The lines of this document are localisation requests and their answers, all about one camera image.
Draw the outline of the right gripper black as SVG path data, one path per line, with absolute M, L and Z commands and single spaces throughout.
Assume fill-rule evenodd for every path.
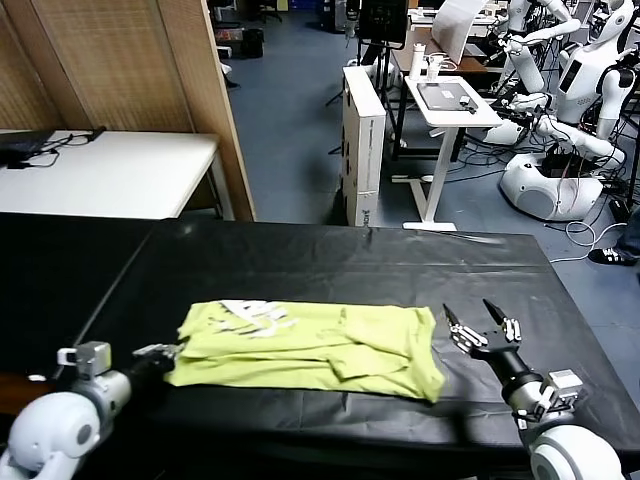
M 470 356 L 486 362 L 498 378 L 503 396 L 511 396 L 529 383 L 541 385 L 543 377 L 534 372 L 520 357 L 518 350 L 522 340 L 518 319 L 508 316 L 499 306 L 488 299 L 483 303 L 501 331 L 484 332 L 483 336 L 462 324 L 453 311 L 443 305 L 449 325 L 450 338 L 460 350 L 471 350 Z

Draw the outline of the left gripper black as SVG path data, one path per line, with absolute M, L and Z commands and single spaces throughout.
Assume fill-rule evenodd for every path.
M 173 370 L 174 357 L 181 352 L 180 344 L 149 344 L 132 352 L 136 357 L 127 370 L 132 383 L 162 380 Z

